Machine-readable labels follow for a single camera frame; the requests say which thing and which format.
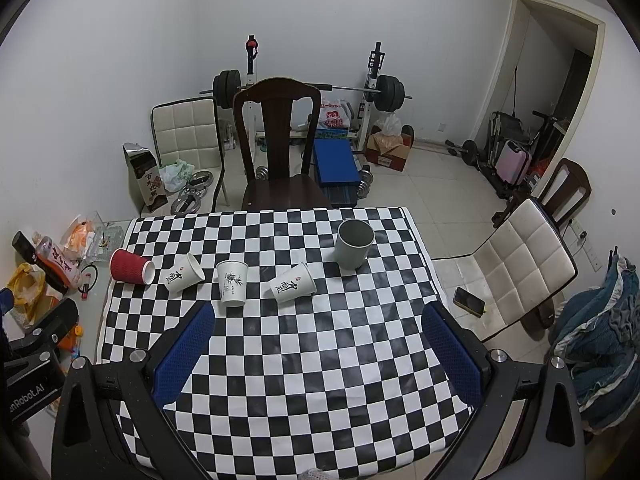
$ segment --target weight plate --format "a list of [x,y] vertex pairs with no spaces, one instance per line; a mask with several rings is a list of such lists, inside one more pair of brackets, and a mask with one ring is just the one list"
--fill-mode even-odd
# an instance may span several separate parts
[[240,71],[229,70],[226,77],[226,102],[229,103],[229,108],[234,105],[234,96],[240,91],[241,86]]
[[476,143],[471,139],[465,140],[462,144],[462,149],[466,150],[462,153],[462,160],[465,161],[465,164],[468,166],[475,166],[476,158],[478,158],[478,146]]
[[218,76],[218,92],[214,94],[214,97],[218,102],[218,106],[224,109],[231,108],[228,101],[226,100],[226,78],[228,75],[229,70],[223,70],[222,72],[220,72],[220,75]]
[[218,83],[220,82],[220,76],[217,75],[215,76],[215,78],[213,78],[213,86],[211,88],[212,94],[213,94],[213,98],[216,100],[216,104],[218,104]]
[[396,85],[393,81],[394,78],[388,75],[379,75],[376,82],[376,90],[380,90],[380,93],[376,94],[373,99],[373,103],[376,108],[381,112],[392,112],[394,98],[396,96]]
[[393,111],[395,112],[396,110],[400,109],[400,107],[404,103],[404,85],[397,77],[394,78],[394,85],[396,86],[393,104]]
[[415,139],[415,133],[414,133],[414,127],[411,126],[410,124],[405,124],[402,127],[401,133],[405,134],[406,136],[411,137],[411,144],[409,144],[409,147],[414,145],[414,139]]

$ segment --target white chair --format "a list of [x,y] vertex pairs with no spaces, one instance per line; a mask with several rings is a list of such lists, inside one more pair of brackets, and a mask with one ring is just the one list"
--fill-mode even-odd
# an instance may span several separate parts
[[[173,164],[180,158],[193,164],[194,171],[207,170],[213,174],[214,181],[202,199],[200,213],[215,209],[220,188],[226,205],[229,205],[224,183],[225,163],[218,110],[213,98],[184,99],[154,107],[151,111],[151,131],[161,166]],[[169,214],[168,210],[164,211],[168,206],[163,206],[162,212],[155,211],[154,215]]]
[[[473,254],[434,260],[434,266],[449,311],[482,341],[519,321],[578,275],[555,224],[531,198]],[[482,317],[453,304],[459,286],[484,300]]]

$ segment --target black and white checkered surface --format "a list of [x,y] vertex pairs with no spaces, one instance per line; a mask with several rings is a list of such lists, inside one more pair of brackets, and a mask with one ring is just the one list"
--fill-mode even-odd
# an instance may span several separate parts
[[[369,221],[376,243],[345,271],[334,239],[354,217]],[[422,308],[440,293],[418,240],[405,208],[134,220],[125,248],[164,271],[191,252],[206,279],[177,297],[158,285],[162,272],[151,286],[112,282],[98,359],[149,348],[195,300],[211,300],[208,355],[164,410],[212,478],[294,480],[313,467],[354,478],[403,466],[447,447],[470,414],[422,335]],[[249,272],[245,306],[225,310],[214,268],[228,259]],[[267,282],[300,262],[318,291],[278,307]],[[123,402],[119,420],[151,466]]]

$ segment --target doorway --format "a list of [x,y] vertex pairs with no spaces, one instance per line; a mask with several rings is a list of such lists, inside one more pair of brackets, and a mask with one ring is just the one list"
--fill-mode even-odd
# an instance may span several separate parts
[[496,112],[516,118],[530,152],[527,175],[537,180],[533,194],[543,189],[573,137],[603,43],[604,24],[583,12],[549,0],[513,0],[475,140],[486,149]]

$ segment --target silver bolt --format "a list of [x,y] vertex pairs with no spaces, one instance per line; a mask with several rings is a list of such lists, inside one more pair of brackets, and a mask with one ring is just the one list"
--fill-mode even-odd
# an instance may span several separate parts
[[129,361],[131,361],[132,363],[139,363],[145,357],[146,352],[142,348],[138,348],[137,350],[131,352],[131,354],[129,355]]
[[84,357],[76,357],[73,362],[71,363],[71,366],[73,368],[75,368],[76,370],[79,370],[80,368],[82,368],[84,365],[86,364],[86,359]]
[[491,350],[491,353],[489,355],[491,356],[491,359],[493,359],[497,363],[503,363],[509,357],[507,355],[507,352],[505,352],[504,350],[500,350],[499,348]]
[[561,357],[552,357],[551,365],[558,369],[564,368],[564,360]]

